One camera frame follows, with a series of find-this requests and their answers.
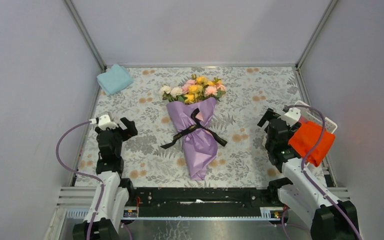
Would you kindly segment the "black ribbon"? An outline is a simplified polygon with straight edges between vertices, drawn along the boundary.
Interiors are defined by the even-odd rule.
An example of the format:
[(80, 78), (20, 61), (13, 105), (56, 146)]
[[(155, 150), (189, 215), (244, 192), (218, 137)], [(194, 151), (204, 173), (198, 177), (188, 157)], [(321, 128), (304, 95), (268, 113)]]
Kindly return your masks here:
[(207, 131), (214, 139), (215, 141), (220, 144), (221, 146), (225, 147), (227, 145), (227, 141), (221, 138), (218, 134), (216, 134), (214, 131), (208, 129), (207, 127), (203, 126), (200, 123), (200, 120), (197, 118), (198, 114), (200, 113), (200, 110), (196, 108), (192, 113), (191, 113), (191, 119), (195, 122), (195, 124), (190, 125), (186, 129), (178, 132), (176, 135), (173, 136), (172, 141), (166, 144), (161, 145), (160, 147), (163, 149), (168, 149), (172, 146), (175, 145), (175, 143), (181, 139), (182, 137), (191, 134), (192, 132), (198, 130), (198, 129), (203, 129)]

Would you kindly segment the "pink purple wrapping paper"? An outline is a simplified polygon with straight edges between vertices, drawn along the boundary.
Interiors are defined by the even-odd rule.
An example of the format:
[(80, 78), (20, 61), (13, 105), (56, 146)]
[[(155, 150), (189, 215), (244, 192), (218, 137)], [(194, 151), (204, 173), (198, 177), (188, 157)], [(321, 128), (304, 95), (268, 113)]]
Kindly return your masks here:
[[(191, 118), (196, 109), (199, 110), (197, 114), (199, 123), (203, 127), (209, 128), (216, 103), (217, 100), (210, 97), (204, 101), (188, 105), (180, 101), (173, 101), (168, 103), (166, 107), (175, 129), (177, 132), (181, 132), (196, 123)], [(181, 137), (181, 140), (190, 178), (195, 181), (203, 181), (207, 175), (208, 165), (216, 158), (217, 141), (207, 130), (202, 128)]]

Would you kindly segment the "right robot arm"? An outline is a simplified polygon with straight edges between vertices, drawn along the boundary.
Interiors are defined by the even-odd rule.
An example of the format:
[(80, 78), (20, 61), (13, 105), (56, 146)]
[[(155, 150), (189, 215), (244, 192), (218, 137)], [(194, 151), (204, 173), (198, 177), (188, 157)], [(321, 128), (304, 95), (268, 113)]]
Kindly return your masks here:
[(314, 240), (361, 239), (355, 205), (336, 196), (309, 169), (319, 167), (331, 149), (337, 124), (298, 102), (281, 114), (268, 108), (258, 126), (266, 133), (270, 163), (283, 174), (269, 183), (267, 201), (295, 212)]

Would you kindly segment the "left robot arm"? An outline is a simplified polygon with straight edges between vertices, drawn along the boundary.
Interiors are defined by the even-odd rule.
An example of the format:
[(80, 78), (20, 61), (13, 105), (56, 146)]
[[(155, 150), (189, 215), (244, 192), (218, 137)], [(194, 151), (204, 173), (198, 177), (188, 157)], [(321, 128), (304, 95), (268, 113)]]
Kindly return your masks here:
[(98, 187), (83, 222), (73, 227), (72, 237), (75, 240), (118, 240), (124, 208), (135, 200), (132, 181), (122, 178), (122, 144), (136, 136), (138, 131), (133, 121), (125, 117), (120, 121), (125, 128), (108, 113), (91, 121), (97, 125), (95, 132), (99, 152), (95, 170)]

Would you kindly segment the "white fake flower stem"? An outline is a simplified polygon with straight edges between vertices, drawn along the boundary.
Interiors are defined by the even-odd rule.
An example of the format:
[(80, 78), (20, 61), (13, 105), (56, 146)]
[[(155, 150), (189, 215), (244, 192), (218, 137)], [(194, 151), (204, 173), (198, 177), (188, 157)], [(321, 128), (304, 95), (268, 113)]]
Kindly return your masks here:
[(168, 102), (185, 102), (184, 91), (181, 87), (170, 87), (168, 85), (163, 85), (159, 90), (160, 95), (163, 100)]

